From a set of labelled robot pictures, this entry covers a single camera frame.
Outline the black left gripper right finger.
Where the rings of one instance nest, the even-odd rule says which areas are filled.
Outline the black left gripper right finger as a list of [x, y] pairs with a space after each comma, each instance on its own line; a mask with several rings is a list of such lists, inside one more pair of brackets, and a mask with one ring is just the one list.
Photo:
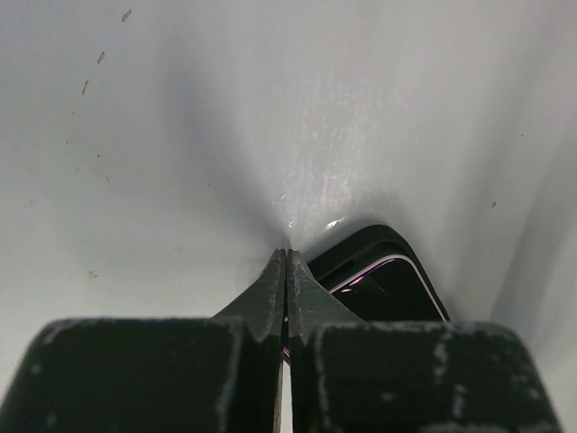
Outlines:
[[296, 432], [559, 432], [523, 342], [486, 322], [366, 322], [287, 258]]

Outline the white-edged smartphone black screen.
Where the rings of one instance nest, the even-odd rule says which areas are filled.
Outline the white-edged smartphone black screen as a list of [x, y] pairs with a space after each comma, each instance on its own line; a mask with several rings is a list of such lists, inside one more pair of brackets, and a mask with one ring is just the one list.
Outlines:
[[426, 276], [406, 255], [386, 255], [357, 271], [330, 293], [365, 321], [448, 321]]

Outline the black silicone phone case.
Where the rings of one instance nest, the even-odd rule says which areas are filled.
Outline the black silicone phone case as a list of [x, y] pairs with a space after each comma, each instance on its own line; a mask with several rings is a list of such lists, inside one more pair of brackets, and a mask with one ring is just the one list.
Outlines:
[[332, 295], [330, 289], [374, 261], [395, 253], [406, 255], [415, 261], [434, 289], [407, 240], [385, 225], [371, 225], [358, 230], [309, 261], [308, 268], [319, 284]]

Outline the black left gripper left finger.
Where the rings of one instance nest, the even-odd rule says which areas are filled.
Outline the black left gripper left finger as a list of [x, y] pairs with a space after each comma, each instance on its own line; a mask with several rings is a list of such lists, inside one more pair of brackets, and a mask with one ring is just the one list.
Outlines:
[[68, 318], [31, 341], [4, 432], [276, 432], [287, 255], [211, 318]]

